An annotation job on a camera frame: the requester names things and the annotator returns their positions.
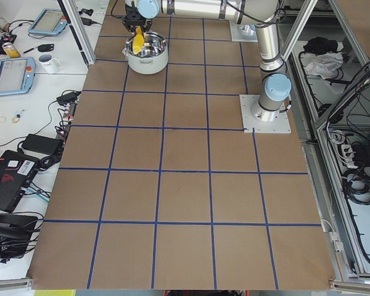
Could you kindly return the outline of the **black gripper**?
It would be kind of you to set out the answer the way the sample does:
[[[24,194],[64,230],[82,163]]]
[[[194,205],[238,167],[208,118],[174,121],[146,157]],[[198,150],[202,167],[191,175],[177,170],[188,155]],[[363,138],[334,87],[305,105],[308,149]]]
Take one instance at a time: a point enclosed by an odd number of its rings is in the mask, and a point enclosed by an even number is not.
[[[122,24],[128,32],[134,33],[137,26],[140,26],[143,33],[150,30],[152,19],[143,17],[136,7],[125,6],[126,15],[122,20]]]

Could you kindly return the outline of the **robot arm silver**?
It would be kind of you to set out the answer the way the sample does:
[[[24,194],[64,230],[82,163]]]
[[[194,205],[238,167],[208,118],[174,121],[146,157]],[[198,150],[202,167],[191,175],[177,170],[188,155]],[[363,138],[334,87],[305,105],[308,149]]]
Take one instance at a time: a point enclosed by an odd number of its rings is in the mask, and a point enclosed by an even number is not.
[[[254,25],[260,49],[260,70],[264,90],[252,105],[251,113],[257,120],[272,122],[277,119],[291,83],[278,70],[284,64],[279,48],[276,18],[277,1],[126,1],[125,28],[132,33],[126,42],[127,54],[140,57],[147,46],[147,32],[159,13],[217,20],[231,20],[238,25]]]

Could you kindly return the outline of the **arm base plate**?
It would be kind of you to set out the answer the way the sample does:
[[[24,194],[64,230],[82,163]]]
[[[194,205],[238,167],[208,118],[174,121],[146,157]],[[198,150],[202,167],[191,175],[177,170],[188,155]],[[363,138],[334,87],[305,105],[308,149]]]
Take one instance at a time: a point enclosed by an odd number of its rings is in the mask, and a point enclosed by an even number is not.
[[[240,109],[245,133],[290,134],[289,117],[284,101],[275,111],[267,111],[259,105],[259,95],[240,95]]]
[[[231,40],[234,42],[257,43],[255,25],[238,25],[230,22]]]

